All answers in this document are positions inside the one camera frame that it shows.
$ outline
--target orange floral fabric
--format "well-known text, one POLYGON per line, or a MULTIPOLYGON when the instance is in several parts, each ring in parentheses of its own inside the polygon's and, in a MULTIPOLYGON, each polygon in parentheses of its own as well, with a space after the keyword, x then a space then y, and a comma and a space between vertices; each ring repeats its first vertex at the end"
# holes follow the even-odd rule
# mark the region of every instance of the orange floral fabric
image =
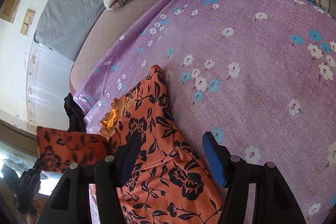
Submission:
POLYGON ((123 101, 134 92, 137 94, 135 102, 119 117, 108 142, 101 135, 60 131, 50 134, 48 132, 52 131, 40 129, 39 151, 41 156, 44 153, 44 162, 59 172, 74 161, 83 165, 85 158, 86 164, 91 164, 112 155, 118 146, 127 143, 134 131, 139 131, 142 134, 141 151, 130 180, 118 189, 126 222, 217 223, 223 202, 209 172, 172 120, 160 67, 153 66, 149 75, 128 92, 123 101), (59 139, 69 140, 65 145, 58 140, 62 134, 64 137, 59 139), (90 142, 92 137, 97 142, 90 142), (98 150, 93 153, 92 149, 96 148, 98 150))

